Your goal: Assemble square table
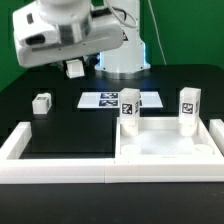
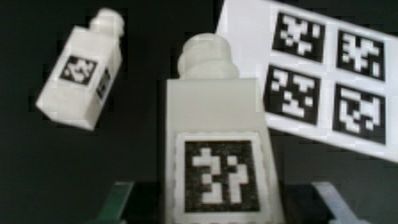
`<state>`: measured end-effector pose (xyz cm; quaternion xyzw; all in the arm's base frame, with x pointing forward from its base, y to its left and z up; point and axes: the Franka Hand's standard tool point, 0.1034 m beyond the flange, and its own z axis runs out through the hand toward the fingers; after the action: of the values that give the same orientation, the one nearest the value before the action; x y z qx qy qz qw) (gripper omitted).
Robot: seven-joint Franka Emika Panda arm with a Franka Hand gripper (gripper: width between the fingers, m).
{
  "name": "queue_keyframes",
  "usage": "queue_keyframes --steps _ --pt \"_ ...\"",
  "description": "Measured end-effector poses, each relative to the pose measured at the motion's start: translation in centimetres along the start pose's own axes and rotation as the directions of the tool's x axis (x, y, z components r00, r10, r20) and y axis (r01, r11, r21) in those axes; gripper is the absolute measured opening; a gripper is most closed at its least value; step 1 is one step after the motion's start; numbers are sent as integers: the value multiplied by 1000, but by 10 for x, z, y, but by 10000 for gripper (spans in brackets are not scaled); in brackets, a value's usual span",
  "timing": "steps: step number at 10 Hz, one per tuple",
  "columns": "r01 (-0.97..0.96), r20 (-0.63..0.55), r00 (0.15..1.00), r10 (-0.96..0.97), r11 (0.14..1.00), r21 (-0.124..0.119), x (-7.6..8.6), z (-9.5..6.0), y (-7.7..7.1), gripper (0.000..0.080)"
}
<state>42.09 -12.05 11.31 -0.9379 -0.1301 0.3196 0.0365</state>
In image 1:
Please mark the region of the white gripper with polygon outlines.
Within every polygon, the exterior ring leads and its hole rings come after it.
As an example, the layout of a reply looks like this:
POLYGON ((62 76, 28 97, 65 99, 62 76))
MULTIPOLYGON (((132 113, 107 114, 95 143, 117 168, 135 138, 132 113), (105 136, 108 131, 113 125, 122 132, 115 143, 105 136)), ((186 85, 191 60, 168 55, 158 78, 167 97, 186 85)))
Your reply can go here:
POLYGON ((90 4, 28 4, 13 13, 14 43, 22 67, 35 67, 118 48, 117 19, 94 15, 90 4))

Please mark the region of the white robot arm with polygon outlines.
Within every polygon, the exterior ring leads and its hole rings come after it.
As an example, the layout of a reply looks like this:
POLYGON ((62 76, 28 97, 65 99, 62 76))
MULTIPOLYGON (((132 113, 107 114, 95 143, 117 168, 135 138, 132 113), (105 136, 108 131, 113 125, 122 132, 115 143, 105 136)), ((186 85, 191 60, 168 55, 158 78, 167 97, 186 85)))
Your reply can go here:
POLYGON ((34 0, 13 15, 13 36, 20 66, 31 68, 56 63, 70 78, 84 75, 84 62, 97 54, 95 69, 115 76, 145 69, 142 43, 130 51, 137 54, 124 66, 124 55, 138 28, 138 16, 113 0, 93 6, 91 0, 34 0))

